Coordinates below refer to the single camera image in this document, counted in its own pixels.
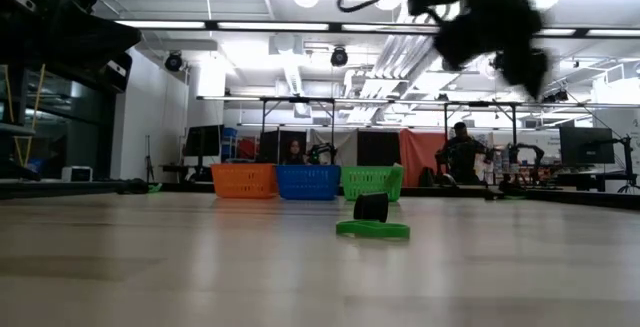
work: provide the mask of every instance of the green basket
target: green basket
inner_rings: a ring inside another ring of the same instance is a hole
[[[400,198],[404,168],[342,167],[342,187],[347,201],[355,201],[363,193],[387,192],[389,202]]]

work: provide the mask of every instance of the green strap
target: green strap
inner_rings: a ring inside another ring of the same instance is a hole
[[[382,223],[377,221],[345,221],[336,225],[337,234],[353,234],[368,238],[402,238],[409,239],[411,228],[399,223]]]

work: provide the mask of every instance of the orange curtain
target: orange curtain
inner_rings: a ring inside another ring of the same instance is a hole
[[[404,187],[419,187],[425,167],[436,170],[436,152],[444,145],[444,133],[400,131],[400,156],[404,167]]]

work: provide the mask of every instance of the man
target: man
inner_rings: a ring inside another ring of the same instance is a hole
[[[467,126],[458,122],[453,126],[455,137],[447,141],[436,154],[438,165],[449,163],[449,174],[462,184],[479,183],[475,171],[476,153],[486,153],[487,148],[474,140],[467,132]]]

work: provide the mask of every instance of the computer monitor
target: computer monitor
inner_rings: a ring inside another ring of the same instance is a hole
[[[560,127],[560,154],[566,166],[615,163],[609,128]]]
[[[224,125],[189,128],[185,156],[219,156],[220,136]]]

